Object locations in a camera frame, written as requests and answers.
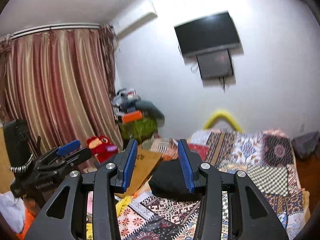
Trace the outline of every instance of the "stuffed toy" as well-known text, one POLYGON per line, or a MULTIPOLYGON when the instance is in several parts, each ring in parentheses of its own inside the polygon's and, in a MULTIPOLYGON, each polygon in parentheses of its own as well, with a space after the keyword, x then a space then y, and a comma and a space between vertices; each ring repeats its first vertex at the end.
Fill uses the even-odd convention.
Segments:
POLYGON ((118 147, 112 143, 107 136, 101 135, 99 137, 91 137, 87 140, 88 148, 91 149, 92 154, 97 158, 99 163, 103 163, 113 154, 118 153, 118 147))

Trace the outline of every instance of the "patterned bedspread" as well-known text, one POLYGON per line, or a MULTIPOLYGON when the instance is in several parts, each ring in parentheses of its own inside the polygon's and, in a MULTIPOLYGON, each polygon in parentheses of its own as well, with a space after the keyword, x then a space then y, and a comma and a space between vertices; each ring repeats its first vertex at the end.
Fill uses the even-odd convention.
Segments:
MULTIPOLYGON (((176 158, 172 139, 155 139, 143 146, 176 158)), ((301 189, 290 139, 280 131, 244 134, 202 130, 188 140, 192 151, 220 171, 244 170, 269 201, 293 239, 306 222, 308 193, 301 189)), ((223 192, 221 239, 228 238, 228 200, 223 192)), ((200 202, 177 202, 141 194, 118 217, 124 240, 192 240, 200 202)))

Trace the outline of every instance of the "curtain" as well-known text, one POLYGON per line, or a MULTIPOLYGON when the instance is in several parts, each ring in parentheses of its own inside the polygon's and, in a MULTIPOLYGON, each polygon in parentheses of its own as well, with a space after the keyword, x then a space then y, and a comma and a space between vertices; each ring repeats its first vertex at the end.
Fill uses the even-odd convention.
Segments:
POLYGON ((113 47, 113 40, 115 35, 113 34, 110 25, 102 24, 99 28, 100 45, 102 48, 102 59, 104 62, 105 72, 107 74, 108 90, 110 100, 116 95, 115 78, 116 78, 116 66, 115 66, 115 53, 113 47))
POLYGON ((123 143, 109 100, 99 30, 54 30, 11 41, 7 62, 6 113, 25 119, 41 151, 78 139, 106 135, 123 143))
POLYGON ((0 41, 0 122, 4 121, 6 62, 11 50, 9 40, 0 41))

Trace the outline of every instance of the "television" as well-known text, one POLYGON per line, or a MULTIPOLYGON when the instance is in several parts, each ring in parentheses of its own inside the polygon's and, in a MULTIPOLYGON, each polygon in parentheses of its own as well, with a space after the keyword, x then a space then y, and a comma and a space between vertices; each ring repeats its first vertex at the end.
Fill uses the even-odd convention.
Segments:
POLYGON ((205 16, 174 27, 183 56, 194 56, 240 46, 228 12, 205 16))

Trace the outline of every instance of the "blue gripper pad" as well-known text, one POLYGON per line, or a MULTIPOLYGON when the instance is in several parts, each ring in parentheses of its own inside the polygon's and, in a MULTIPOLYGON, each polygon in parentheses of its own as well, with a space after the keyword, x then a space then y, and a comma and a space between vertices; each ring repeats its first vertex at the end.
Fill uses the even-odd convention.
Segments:
POLYGON ((134 164, 136 162, 136 157, 138 153, 138 143, 134 140, 132 147, 129 149, 130 153, 127 158, 127 162, 125 164, 124 173, 123 173, 123 180, 122 180, 122 189, 125 192, 127 188, 130 186, 131 177, 133 173, 134 164))
POLYGON ((73 152, 74 150, 76 150, 76 149, 78 149, 80 147, 81 147, 80 141, 74 140, 74 141, 72 141, 72 142, 60 147, 58 149, 57 155, 58 156, 64 156, 64 155, 66 155, 68 153, 73 152))
POLYGON ((179 140, 178 142, 178 155, 179 155, 179 160, 180 160, 180 165, 182 168, 182 173, 184 177, 184 182, 186 184, 186 187, 189 189, 190 193, 193 193, 195 190, 195 184, 193 182, 193 172, 187 157, 187 153, 185 147, 188 147, 188 145, 183 145, 184 143, 182 140, 179 140))

